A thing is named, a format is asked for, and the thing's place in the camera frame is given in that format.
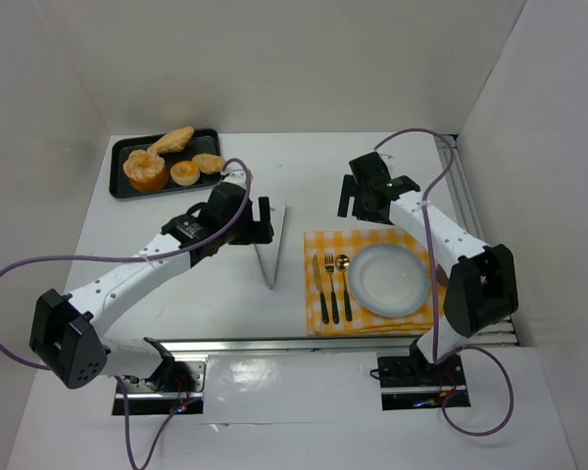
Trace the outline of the long golden bread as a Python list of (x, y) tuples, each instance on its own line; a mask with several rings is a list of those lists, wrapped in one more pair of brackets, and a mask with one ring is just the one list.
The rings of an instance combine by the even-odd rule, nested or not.
[(192, 126), (185, 126), (173, 130), (163, 135), (156, 142), (151, 144), (147, 151), (154, 155), (165, 155), (181, 152), (184, 150), (187, 143), (191, 140), (194, 132), (195, 129)]

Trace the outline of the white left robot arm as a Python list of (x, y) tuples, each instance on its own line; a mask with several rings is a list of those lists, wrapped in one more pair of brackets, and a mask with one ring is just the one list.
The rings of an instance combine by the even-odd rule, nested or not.
[(51, 289), (35, 305), (29, 346), (71, 389), (95, 377), (144, 380), (158, 391), (191, 383), (188, 367), (159, 341), (139, 340), (136, 348), (111, 347), (102, 338), (135, 304), (224, 245), (267, 245), (274, 231), (270, 200), (258, 200), (260, 217), (240, 184), (218, 184), (205, 203), (167, 222), (129, 263), (121, 263), (93, 282), (61, 294)]

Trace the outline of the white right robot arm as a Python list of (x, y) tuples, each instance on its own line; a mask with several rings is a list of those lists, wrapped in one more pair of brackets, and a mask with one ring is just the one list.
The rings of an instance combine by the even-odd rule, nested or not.
[(376, 152), (349, 162), (338, 215), (402, 228), (433, 254), (448, 277), (438, 327), (410, 345), (410, 366), (424, 375), (463, 348), (467, 340), (518, 309), (514, 256), (489, 246), (422, 198), (408, 176), (393, 178)]

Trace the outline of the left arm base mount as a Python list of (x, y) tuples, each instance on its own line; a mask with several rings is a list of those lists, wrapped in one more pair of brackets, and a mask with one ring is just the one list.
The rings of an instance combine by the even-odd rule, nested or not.
[(127, 413), (130, 416), (202, 414), (206, 372), (207, 357), (190, 354), (177, 358), (174, 364), (160, 366), (146, 379), (124, 376)]

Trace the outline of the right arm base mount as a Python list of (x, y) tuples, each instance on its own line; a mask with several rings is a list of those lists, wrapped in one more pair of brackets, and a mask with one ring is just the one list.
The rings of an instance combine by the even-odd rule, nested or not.
[(470, 407), (466, 376), (458, 356), (417, 373), (407, 356), (380, 356), (369, 373), (380, 387), (383, 411)]

